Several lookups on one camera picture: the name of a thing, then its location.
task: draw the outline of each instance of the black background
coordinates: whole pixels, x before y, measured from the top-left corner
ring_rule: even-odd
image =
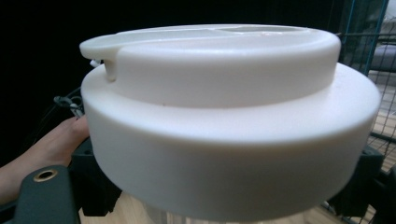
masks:
[[[79,52],[84,40],[140,28],[205,23],[295,25],[336,33],[343,2],[1,0],[0,166],[27,148],[26,138],[53,105],[53,97],[79,87],[92,70]]]

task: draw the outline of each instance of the human hand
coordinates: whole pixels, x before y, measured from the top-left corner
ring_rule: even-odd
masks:
[[[67,166],[74,150],[89,137],[86,116],[66,119],[14,161],[0,168],[0,204],[18,197],[22,180],[35,170]]]

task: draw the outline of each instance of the plastic part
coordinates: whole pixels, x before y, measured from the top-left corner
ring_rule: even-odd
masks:
[[[331,198],[380,103],[367,77],[336,62],[338,37],[320,30],[178,26],[80,47],[104,59],[81,86],[99,166],[186,217],[258,221]]]
[[[23,179],[12,223],[80,223],[67,167],[48,166]]]

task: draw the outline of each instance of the metal mesh cage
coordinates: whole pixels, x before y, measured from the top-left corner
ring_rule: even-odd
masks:
[[[339,63],[352,67],[370,78],[381,93],[381,105],[367,146],[383,156],[380,168],[383,174],[390,173],[390,170],[396,167],[396,25],[392,22],[387,28],[389,29],[386,32],[383,29],[379,34],[339,35],[342,42]],[[385,198],[382,203],[391,200],[394,199]],[[330,205],[325,205],[345,223],[389,223],[375,218],[378,211],[371,204],[368,205],[364,216],[355,217],[338,215]]]

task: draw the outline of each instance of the metal grommet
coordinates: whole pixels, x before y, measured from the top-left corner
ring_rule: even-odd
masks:
[[[42,171],[42,172],[38,173],[37,175],[35,175],[35,177],[33,177],[33,180],[35,182],[44,182],[44,181],[52,179],[57,174],[58,174],[57,170],[49,169],[49,170]]]

